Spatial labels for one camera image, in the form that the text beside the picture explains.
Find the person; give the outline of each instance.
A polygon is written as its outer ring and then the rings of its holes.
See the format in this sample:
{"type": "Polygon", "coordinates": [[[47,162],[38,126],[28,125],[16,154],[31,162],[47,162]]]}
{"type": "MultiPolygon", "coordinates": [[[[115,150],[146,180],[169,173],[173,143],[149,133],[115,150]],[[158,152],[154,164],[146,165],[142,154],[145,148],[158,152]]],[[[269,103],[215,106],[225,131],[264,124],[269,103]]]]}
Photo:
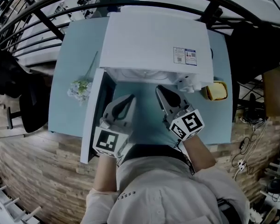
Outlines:
{"type": "Polygon", "coordinates": [[[162,145],[134,145],[116,171],[101,155],[82,224],[248,223],[249,202],[196,135],[184,154],[162,145]]]}

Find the white cabinet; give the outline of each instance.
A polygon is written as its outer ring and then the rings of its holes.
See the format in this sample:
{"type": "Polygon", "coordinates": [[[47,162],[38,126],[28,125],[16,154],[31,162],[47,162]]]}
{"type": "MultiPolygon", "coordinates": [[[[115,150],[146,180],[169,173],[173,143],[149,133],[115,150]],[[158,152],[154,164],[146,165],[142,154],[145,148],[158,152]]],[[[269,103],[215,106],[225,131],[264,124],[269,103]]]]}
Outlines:
{"type": "Polygon", "coordinates": [[[38,207],[30,214],[26,214],[26,211],[16,205],[19,198],[13,200],[5,195],[3,190],[6,188],[6,186],[0,188],[0,224],[39,224],[40,222],[33,215],[40,211],[41,207],[38,207]]]}

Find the power cord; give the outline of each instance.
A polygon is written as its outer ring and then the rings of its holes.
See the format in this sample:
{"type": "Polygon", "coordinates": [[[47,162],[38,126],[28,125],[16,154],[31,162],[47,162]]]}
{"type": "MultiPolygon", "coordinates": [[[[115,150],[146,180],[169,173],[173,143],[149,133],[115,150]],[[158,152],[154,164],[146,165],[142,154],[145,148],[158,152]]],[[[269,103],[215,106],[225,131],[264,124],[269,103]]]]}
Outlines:
{"type": "Polygon", "coordinates": [[[249,138],[249,137],[245,137],[245,138],[243,139],[243,141],[241,142],[241,144],[240,144],[240,146],[239,146],[239,149],[240,149],[239,153],[238,153],[237,155],[235,155],[235,156],[233,157],[233,159],[231,160],[231,165],[232,165],[232,167],[233,167],[233,168],[238,168],[237,172],[236,172],[235,175],[234,175],[234,178],[233,178],[234,180],[236,180],[238,173],[239,173],[240,171],[244,170],[245,167],[247,167],[247,174],[248,174],[248,175],[252,175],[252,174],[255,173],[255,172],[254,172],[254,167],[249,167],[249,166],[248,166],[248,161],[249,161],[249,159],[253,156],[254,151],[257,149],[258,144],[259,144],[259,142],[260,142],[262,136],[263,136],[264,133],[265,133],[265,130],[266,130],[267,125],[268,125],[268,122],[269,122],[269,119],[270,119],[270,118],[268,118],[266,121],[264,121],[263,123],[261,123],[256,129],[253,129],[253,133],[252,133],[252,135],[251,135],[250,138],[249,138]],[[266,123],[265,127],[264,127],[263,130],[261,131],[260,135],[257,136],[257,134],[255,134],[255,131],[256,131],[258,128],[260,128],[264,123],[266,123]],[[243,150],[243,146],[244,146],[244,144],[245,144],[245,140],[248,140],[248,143],[247,143],[247,145],[245,146],[245,148],[244,148],[244,150],[243,150]],[[256,145],[255,148],[254,148],[254,150],[252,151],[252,153],[250,154],[250,156],[249,156],[248,159],[246,160],[247,155],[249,154],[249,152],[251,151],[251,149],[254,147],[254,145],[256,145]],[[234,161],[234,159],[235,159],[237,156],[239,156],[239,155],[245,155],[245,156],[244,156],[244,158],[243,158],[242,160],[239,160],[238,165],[235,166],[235,165],[233,164],[233,161],[234,161]]]}
{"type": "Polygon", "coordinates": [[[120,162],[121,162],[121,160],[122,160],[122,157],[123,157],[123,155],[121,155],[118,159],[117,159],[117,161],[116,161],[116,166],[119,168],[119,164],[120,164],[120,162]]]}
{"type": "Polygon", "coordinates": [[[274,197],[274,195],[275,195],[275,193],[272,195],[272,201],[274,202],[274,203],[280,203],[280,194],[279,194],[279,197],[274,197]]]}
{"type": "Polygon", "coordinates": [[[181,141],[182,141],[181,139],[178,139],[173,148],[178,148],[178,150],[179,150],[181,153],[183,153],[182,150],[179,148],[179,144],[181,143],[181,141]]]}

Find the wooden floor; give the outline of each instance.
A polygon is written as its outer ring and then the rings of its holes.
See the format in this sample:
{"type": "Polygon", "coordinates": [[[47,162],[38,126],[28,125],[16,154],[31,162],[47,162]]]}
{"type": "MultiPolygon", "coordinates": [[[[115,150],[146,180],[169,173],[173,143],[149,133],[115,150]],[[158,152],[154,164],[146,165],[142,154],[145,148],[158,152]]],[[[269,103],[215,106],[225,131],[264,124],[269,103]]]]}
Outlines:
{"type": "MultiPolygon", "coordinates": [[[[12,111],[18,111],[18,101],[0,96],[0,100],[12,111]]],[[[0,137],[25,133],[21,119],[14,121],[14,130],[0,130],[0,137]]],[[[0,108],[0,126],[6,126],[6,110],[0,108]]],[[[209,146],[217,162],[225,167],[231,176],[236,168],[231,160],[238,153],[239,144],[244,137],[250,136],[252,127],[241,123],[233,124],[232,144],[209,146]]],[[[237,182],[250,201],[261,198],[261,188],[257,180],[259,168],[279,152],[280,118],[271,119],[265,135],[260,141],[249,166],[255,173],[239,174],[237,182]]],[[[81,139],[72,136],[51,133],[46,127],[25,138],[0,140],[0,176],[8,186],[7,193],[19,197],[20,206],[32,211],[42,206],[37,217],[47,224],[80,223],[85,211],[85,198],[92,188],[97,158],[85,165],[79,162],[81,139]]]]}

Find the light blue table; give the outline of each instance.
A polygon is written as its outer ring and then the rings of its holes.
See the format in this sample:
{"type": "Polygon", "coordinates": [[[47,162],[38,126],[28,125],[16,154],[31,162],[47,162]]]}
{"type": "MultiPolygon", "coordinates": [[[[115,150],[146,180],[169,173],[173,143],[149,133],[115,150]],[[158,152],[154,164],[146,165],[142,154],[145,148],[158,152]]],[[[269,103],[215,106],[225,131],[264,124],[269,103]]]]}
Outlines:
{"type": "MultiPolygon", "coordinates": [[[[67,28],[56,64],[49,106],[49,130],[82,137],[87,104],[79,105],[67,96],[70,83],[83,76],[96,53],[102,49],[109,18],[74,21],[67,28]]],[[[208,101],[200,92],[186,94],[192,105],[199,109],[205,128],[199,137],[205,144],[229,143],[232,122],[232,84],[227,47],[224,36],[209,31],[210,47],[213,50],[214,76],[228,87],[228,98],[224,101],[208,101]]],[[[99,64],[96,59],[91,69],[93,77],[99,64]]],[[[137,98],[134,116],[133,137],[137,143],[173,145],[177,138],[162,124],[164,113],[155,96],[156,84],[119,82],[114,98],[133,93],[137,98]]]]}
{"type": "MultiPolygon", "coordinates": [[[[228,51],[223,35],[208,31],[210,47],[213,50],[214,76],[228,87],[228,98],[222,101],[206,100],[200,92],[186,94],[187,100],[198,109],[205,128],[199,133],[204,144],[229,143],[232,127],[232,84],[228,51]]],[[[155,95],[156,84],[119,82],[114,98],[134,94],[137,98],[133,118],[133,139],[141,144],[173,145],[177,137],[162,124],[164,112],[155,95]]]]}
{"type": "Polygon", "coordinates": [[[70,83],[83,77],[98,51],[89,77],[93,78],[99,64],[109,18],[93,18],[73,21],[66,29],[56,63],[49,105],[49,130],[83,136],[87,102],[80,106],[73,97],[68,97],[70,83]]]}

